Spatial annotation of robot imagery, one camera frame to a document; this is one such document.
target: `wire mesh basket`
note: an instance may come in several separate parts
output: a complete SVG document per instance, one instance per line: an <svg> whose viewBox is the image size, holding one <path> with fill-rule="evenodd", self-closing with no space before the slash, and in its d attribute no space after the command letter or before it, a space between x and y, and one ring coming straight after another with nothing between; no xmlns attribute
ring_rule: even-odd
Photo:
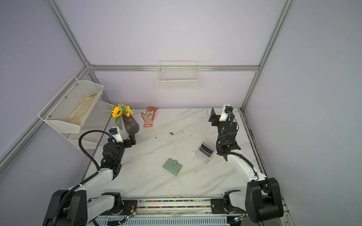
<svg viewBox="0 0 362 226"><path fill-rule="evenodd" d="M72 143L76 148L79 148L78 139L79 137L89 130L105 130L112 114L114 105L98 101L96 107L90 113L87 121L84 123L84 126L81 128L79 133L72 133L69 138L70 143ZM84 149L94 149L97 146L97 143L101 139L103 133L89 133L82 138L82 146Z"/></svg>
<svg viewBox="0 0 362 226"><path fill-rule="evenodd" d="M40 114L38 115L58 133L79 133L103 93L104 87L102 85L91 81L79 81L75 77L71 80L73 79L75 79L76 82L50 111L49 115L45 118L42 118ZM87 107L82 109L81 121L76 124L67 122L68 117L78 106L81 98L90 93L94 93L94 95L87 104Z"/></svg>
<svg viewBox="0 0 362 226"><path fill-rule="evenodd" d="M160 91L198 89L197 65L160 65L157 87Z"/></svg>

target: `orange glove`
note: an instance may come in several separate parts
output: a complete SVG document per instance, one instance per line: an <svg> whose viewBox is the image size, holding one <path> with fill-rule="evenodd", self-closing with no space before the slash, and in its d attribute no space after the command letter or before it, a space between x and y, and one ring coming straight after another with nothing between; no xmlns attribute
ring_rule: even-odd
<svg viewBox="0 0 362 226"><path fill-rule="evenodd" d="M144 120L144 127L151 127L153 126L152 124L152 121L153 121L153 118L155 117L155 112L158 110L157 107L148 107L147 108L147 111L146 111L146 114L145 113L141 113L141 116Z"/></svg>

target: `wall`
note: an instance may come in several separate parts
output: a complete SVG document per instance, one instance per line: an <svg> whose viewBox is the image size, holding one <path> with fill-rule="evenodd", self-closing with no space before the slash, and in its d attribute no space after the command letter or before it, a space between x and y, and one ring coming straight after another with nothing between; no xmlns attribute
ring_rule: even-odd
<svg viewBox="0 0 362 226"><path fill-rule="evenodd" d="M246 108L295 225L360 225L362 2L296 1Z"/></svg>
<svg viewBox="0 0 362 226"><path fill-rule="evenodd" d="M258 65L284 2L58 0L88 60L118 65Z"/></svg>
<svg viewBox="0 0 362 226"><path fill-rule="evenodd" d="M198 90L158 91L158 72L96 72L109 101L132 108L240 107L254 72L199 72Z"/></svg>
<svg viewBox="0 0 362 226"><path fill-rule="evenodd" d="M82 64L43 0L2 1L0 31L1 156Z"/></svg>
<svg viewBox="0 0 362 226"><path fill-rule="evenodd" d="M0 155L81 68L44 0L1 2ZM44 126L0 178L1 225L41 225L52 193L79 182L87 164Z"/></svg>

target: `vase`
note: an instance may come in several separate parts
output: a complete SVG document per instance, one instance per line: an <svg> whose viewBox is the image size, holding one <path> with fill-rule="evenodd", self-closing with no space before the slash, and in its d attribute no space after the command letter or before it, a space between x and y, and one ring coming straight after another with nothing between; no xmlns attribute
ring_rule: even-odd
<svg viewBox="0 0 362 226"><path fill-rule="evenodd" d="M139 131L139 125L132 115L127 117L127 115L122 115L123 124L125 126L125 130L128 134L136 134Z"/></svg>

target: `green leaf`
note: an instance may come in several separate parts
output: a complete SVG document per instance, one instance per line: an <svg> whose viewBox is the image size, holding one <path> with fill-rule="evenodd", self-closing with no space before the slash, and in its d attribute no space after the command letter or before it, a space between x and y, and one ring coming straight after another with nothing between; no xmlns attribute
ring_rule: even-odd
<svg viewBox="0 0 362 226"><path fill-rule="evenodd" d="M123 128L122 128L122 116L117 117L114 120L114 123L115 123L116 126L118 126L123 131Z"/></svg>

